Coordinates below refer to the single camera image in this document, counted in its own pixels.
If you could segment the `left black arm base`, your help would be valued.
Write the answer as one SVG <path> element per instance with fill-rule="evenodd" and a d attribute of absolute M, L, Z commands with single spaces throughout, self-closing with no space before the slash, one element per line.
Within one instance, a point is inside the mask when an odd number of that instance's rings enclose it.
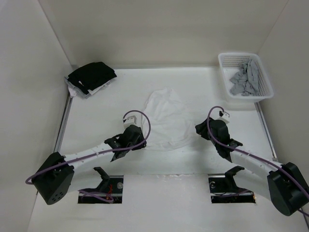
<path fill-rule="evenodd" d="M 78 204 L 121 204 L 123 199 L 124 176 L 108 175 L 101 167 L 93 168 L 100 178 L 99 183 L 82 191 L 96 195 L 79 192 Z"/>

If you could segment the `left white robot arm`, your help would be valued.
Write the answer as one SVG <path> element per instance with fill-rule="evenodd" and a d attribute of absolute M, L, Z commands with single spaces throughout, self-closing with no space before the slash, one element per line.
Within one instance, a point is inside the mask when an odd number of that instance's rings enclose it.
<path fill-rule="evenodd" d="M 91 149 L 69 155 L 54 152 L 26 183 L 34 185 L 47 205 L 53 205 L 72 191 L 73 177 L 82 172 L 86 165 L 94 162 L 93 169 L 100 175 L 92 180 L 93 188 L 85 187 L 80 191 L 83 194 L 87 194 L 87 190 L 102 193 L 108 188 L 109 176 L 99 167 L 98 159 L 103 155 L 112 155 L 113 162 L 123 158 L 131 150 L 145 148 L 150 132 L 149 130 L 144 136 L 140 127 L 130 125 L 123 133 L 106 139 Z"/>

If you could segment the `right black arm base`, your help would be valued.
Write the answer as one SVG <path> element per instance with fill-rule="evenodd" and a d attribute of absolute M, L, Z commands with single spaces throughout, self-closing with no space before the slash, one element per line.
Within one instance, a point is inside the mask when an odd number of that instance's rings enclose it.
<path fill-rule="evenodd" d="M 209 175 L 212 203 L 255 203 L 254 193 L 238 187 L 234 181 L 234 176 L 242 170 L 243 167 L 236 166 L 224 174 Z"/>

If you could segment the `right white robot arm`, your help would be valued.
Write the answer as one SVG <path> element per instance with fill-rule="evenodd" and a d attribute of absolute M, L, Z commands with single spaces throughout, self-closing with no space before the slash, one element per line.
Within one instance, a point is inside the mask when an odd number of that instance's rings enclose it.
<path fill-rule="evenodd" d="M 207 118 L 195 129 L 198 135 L 212 142 L 221 158 L 235 164 L 225 173 L 227 190 L 243 188 L 256 192 L 285 216 L 308 204 L 309 186 L 295 164 L 281 164 L 241 151 L 239 147 L 243 144 L 230 137 L 222 120 Z"/>

